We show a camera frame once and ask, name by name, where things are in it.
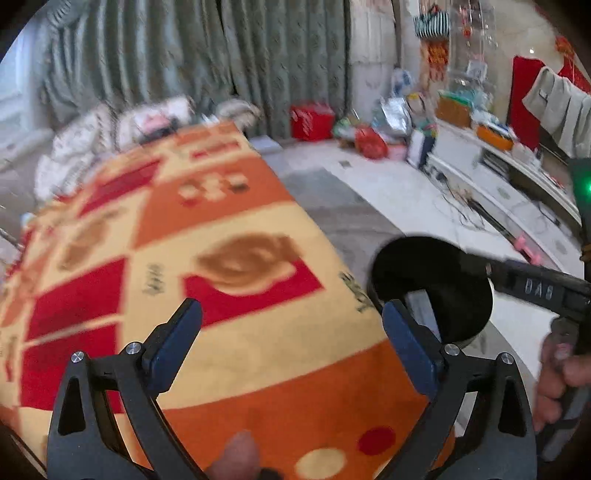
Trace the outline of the person's left hand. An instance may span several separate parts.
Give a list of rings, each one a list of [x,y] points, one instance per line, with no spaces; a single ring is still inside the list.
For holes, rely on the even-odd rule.
[[[211,480],[254,480],[260,472],[259,448],[252,434],[236,433],[221,455],[205,470]]]

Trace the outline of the person's right hand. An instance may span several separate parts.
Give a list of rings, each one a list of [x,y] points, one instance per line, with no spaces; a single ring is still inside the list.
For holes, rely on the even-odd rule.
[[[558,362],[555,359],[555,350],[556,344],[549,334],[542,345],[541,369],[535,390],[533,425],[536,432],[561,418],[560,399],[567,387],[590,385],[590,355],[572,356]]]

